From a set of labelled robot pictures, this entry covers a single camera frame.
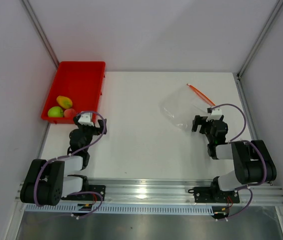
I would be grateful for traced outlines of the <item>pink peach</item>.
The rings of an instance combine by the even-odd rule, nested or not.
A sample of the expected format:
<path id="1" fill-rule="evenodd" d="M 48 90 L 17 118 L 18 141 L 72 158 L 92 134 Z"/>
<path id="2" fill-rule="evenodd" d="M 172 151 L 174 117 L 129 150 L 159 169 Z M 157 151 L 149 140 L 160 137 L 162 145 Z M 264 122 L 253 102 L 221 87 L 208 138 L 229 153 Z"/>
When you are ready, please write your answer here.
<path id="1" fill-rule="evenodd" d="M 65 109 L 64 112 L 63 112 L 63 116 L 65 118 L 70 118 L 72 119 L 73 117 L 75 117 L 77 115 L 77 112 L 76 110 L 74 110 L 73 108 L 68 108 L 68 109 Z"/>

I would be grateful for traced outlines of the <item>yellow orange mango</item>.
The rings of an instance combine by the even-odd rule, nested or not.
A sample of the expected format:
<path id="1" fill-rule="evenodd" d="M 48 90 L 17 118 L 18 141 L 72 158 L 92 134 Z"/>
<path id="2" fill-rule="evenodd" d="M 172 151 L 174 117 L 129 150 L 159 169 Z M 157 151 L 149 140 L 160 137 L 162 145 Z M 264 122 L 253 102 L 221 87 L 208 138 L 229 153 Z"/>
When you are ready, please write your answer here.
<path id="1" fill-rule="evenodd" d="M 69 97 L 59 95 L 56 101 L 64 109 L 71 109 L 73 107 L 73 101 Z"/>

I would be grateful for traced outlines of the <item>green apple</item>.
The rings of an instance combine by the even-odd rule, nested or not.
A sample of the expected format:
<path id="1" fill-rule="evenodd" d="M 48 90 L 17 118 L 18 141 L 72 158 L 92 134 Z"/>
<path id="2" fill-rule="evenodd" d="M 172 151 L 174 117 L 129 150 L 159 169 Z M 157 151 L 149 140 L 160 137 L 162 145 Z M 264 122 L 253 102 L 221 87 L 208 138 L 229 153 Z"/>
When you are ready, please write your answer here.
<path id="1" fill-rule="evenodd" d="M 63 118 L 64 110 L 60 106 L 54 106 L 48 110 L 47 115 L 49 118 Z"/>

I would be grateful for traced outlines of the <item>clear zip top bag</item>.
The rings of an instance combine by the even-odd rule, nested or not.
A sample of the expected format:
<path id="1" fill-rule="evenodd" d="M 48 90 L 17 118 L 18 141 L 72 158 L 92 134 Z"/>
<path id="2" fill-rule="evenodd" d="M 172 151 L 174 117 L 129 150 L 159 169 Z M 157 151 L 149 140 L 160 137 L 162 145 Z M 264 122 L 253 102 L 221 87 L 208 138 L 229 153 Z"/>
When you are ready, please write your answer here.
<path id="1" fill-rule="evenodd" d="M 193 85 L 187 83 L 167 95 L 159 103 L 160 113 L 175 127 L 190 131 L 196 115 L 206 117 L 215 103 Z"/>

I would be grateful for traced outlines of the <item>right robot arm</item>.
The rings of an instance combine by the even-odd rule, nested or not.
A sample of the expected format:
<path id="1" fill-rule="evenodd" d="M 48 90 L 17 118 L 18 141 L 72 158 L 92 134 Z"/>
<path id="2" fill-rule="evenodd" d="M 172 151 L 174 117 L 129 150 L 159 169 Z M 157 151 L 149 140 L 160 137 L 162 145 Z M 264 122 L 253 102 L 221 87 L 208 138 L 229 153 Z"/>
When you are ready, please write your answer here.
<path id="1" fill-rule="evenodd" d="M 208 156 L 213 160 L 232 160 L 234 170 L 213 178 L 210 186 L 197 186 L 188 192 L 196 203 L 239 202 L 238 191 L 250 186 L 259 186 L 274 181 L 277 169 L 263 140 L 226 142 L 228 125 L 224 117 L 209 119 L 196 115 L 192 132 L 205 135 Z"/>

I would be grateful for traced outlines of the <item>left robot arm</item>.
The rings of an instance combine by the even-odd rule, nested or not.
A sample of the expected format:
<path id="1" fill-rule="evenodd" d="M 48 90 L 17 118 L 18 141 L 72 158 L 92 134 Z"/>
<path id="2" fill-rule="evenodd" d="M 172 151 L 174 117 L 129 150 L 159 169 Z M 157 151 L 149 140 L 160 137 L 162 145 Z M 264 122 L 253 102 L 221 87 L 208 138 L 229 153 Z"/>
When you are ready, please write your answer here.
<path id="1" fill-rule="evenodd" d="M 91 120 L 91 113 L 75 116 L 76 129 L 69 133 L 69 147 L 64 156 L 34 159 L 22 184 L 19 198 L 27 204 L 38 207 L 56 206 L 60 200 L 97 201 L 104 194 L 100 186 L 90 186 L 80 171 L 88 167 L 89 148 L 107 133 L 107 120 Z"/>

